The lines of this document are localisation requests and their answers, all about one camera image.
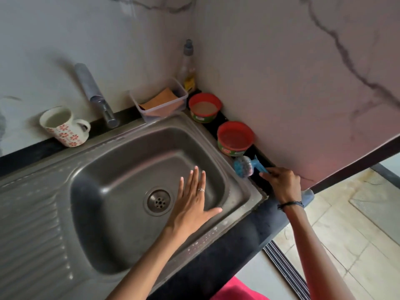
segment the mug handle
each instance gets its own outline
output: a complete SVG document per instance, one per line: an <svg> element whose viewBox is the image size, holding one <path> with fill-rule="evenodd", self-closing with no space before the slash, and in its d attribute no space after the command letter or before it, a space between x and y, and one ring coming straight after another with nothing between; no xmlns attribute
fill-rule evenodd
<svg viewBox="0 0 400 300"><path fill-rule="evenodd" d="M82 119L76 119L75 122L86 127L86 130L84 131L84 133L89 133L89 131L90 131L90 123L89 122L87 122L86 120L82 120Z"/></svg>

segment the forearm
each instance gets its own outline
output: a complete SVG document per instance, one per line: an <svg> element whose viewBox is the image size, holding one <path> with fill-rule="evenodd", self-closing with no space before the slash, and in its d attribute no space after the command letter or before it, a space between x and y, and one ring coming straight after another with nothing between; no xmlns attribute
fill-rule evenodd
<svg viewBox="0 0 400 300"><path fill-rule="evenodd" d="M306 212L297 205L285 207L312 300L354 300L347 285L331 262L308 222Z"/></svg>
<svg viewBox="0 0 400 300"><path fill-rule="evenodd" d="M107 300L146 299L158 275L181 244L171 231L164 230Z"/></svg>

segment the floral mug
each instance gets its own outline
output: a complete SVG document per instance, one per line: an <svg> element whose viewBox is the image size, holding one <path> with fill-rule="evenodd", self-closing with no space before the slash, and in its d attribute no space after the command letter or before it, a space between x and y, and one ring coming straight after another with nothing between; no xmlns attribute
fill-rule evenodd
<svg viewBox="0 0 400 300"><path fill-rule="evenodd" d="M90 123L82 119L74 119L72 111L64 106L45 111L39 123L67 147L81 145L89 137Z"/></svg>

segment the faucet spout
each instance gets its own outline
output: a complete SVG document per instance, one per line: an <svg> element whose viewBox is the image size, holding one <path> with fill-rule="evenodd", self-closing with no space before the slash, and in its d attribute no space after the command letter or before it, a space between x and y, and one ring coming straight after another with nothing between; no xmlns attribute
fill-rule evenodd
<svg viewBox="0 0 400 300"><path fill-rule="evenodd" d="M83 63L77 63L74 68L88 100L102 112L107 126L116 128L119 125L119 121L115 118L113 110L108 105L87 66Z"/></svg>

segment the yellow label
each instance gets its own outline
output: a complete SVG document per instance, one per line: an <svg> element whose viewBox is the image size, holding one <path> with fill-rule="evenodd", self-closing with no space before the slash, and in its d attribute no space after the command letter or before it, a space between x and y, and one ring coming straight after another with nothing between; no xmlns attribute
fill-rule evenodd
<svg viewBox="0 0 400 300"><path fill-rule="evenodd" d="M196 83L194 82L194 76L193 77L189 77L185 80L185 82L183 83L185 90L187 92L190 92L191 90L195 89Z"/></svg>

